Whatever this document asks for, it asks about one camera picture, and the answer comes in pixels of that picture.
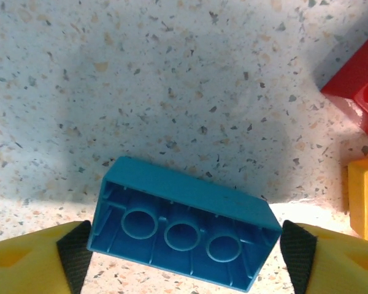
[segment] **terrazzo surface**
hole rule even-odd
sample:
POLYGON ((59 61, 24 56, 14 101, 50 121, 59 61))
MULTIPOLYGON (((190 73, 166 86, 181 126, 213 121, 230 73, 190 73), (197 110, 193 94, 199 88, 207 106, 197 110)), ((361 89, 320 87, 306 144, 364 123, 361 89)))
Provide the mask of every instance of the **terrazzo surface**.
MULTIPOLYGON (((368 137, 318 88, 367 38, 364 0, 0 1, 0 240, 92 220, 123 155, 353 234, 368 137)), ((250 291, 273 292, 278 246, 250 291)), ((238 292, 94 254, 82 293, 238 292)))

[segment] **black rubber pad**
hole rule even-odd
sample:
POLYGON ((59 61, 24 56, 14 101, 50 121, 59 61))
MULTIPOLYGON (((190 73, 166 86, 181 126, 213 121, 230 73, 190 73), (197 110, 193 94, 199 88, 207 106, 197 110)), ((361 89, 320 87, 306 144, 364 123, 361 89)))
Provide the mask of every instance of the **black rubber pad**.
POLYGON ((286 220, 282 226, 280 246, 295 294, 305 294, 315 257, 317 237, 286 220))
POLYGON ((72 294, 80 294, 93 254, 86 248, 90 230, 90 221, 85 220, 56 243, 72 294))

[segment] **blue duplo brick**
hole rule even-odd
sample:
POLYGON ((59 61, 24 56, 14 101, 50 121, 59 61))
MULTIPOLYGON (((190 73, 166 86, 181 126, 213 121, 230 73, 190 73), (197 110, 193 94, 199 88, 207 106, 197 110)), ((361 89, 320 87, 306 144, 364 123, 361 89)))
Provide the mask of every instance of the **blue duplo brick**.
POLYGON ((247 292, 280 234, 262 199, 121 157, 103 179, 88 248, 247 292))

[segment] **red plastic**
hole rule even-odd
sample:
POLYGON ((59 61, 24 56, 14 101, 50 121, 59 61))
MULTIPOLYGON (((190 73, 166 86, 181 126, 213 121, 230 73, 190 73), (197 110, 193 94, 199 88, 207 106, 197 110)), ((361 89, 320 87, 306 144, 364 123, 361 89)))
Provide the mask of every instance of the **red plastic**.
POLYGON ((321 92, 368 135, 368 41, 321 92))

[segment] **speckled countertop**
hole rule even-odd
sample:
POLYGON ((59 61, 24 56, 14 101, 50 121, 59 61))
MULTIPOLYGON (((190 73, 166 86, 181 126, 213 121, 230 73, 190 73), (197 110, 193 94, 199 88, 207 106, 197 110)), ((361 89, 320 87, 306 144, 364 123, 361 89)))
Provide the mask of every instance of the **speckled countertop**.
MULTIPOLYGON (((366 0, 0 1, 0 240, 92 219, 121 155, 352 233, 368 138, 318 92, 368 37, 366 0)), ((251 293, 292 293, 276 247, 251 293)), ((94 254, 82 293, 234 293, 94 254)))

